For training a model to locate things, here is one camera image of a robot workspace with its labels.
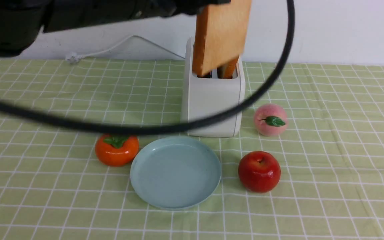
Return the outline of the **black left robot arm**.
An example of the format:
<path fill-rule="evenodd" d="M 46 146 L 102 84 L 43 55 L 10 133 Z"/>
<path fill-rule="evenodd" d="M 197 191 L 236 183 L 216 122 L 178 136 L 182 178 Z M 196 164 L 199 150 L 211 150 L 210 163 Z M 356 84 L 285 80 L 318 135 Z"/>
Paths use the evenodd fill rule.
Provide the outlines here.
<path fill-rule="evenodd" d="M 176 15 L 198 15 L 229 0 L 0 0 L 0 57 L 16 57 L 40 32 Z"/>

